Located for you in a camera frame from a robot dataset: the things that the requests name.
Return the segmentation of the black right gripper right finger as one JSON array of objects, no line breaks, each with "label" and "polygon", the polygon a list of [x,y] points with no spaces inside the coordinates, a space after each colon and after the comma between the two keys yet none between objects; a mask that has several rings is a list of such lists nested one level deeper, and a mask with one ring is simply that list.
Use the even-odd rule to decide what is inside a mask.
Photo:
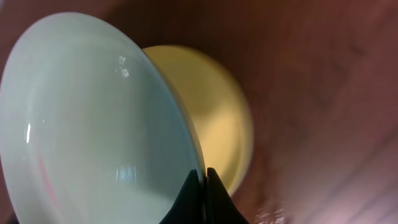
[{"label": "black right gripper right finger", "polygon": [[225,189],[214,168],[207,168],[206,178],[206,223],[207,224],[249,224]]}]

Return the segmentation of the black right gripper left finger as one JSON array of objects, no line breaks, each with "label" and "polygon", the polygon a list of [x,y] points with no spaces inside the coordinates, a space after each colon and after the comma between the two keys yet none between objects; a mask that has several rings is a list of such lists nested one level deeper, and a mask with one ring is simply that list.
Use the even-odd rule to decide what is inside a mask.
[{"label": "black right gripper left finger", "polygon": [[202,191],[196,170],[191,170],[169,212],[160,224],[202,224]]}]

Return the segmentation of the yellow plate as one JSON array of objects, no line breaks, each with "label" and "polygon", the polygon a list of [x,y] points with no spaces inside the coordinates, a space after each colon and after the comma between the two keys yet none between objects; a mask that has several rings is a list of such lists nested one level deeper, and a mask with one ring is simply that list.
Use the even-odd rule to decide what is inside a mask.
[{"label": "yellow plate", "polygon": [[232,74],[214,58],[181,45],[144,49],[172,87],[196,134],[206,167],[229,195],[242,184],[254,150],[249,105]]}]

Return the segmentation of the mint plate with long stain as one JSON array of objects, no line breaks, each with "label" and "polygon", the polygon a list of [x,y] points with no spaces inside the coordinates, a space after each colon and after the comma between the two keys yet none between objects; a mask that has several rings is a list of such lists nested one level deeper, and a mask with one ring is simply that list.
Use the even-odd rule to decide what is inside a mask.
[{"label": "mint plate with long stain", "polygon": [[1,164],[20,223],[158,223],[203,159],[128,36],[77,12],[32,24],[1,80]]}]

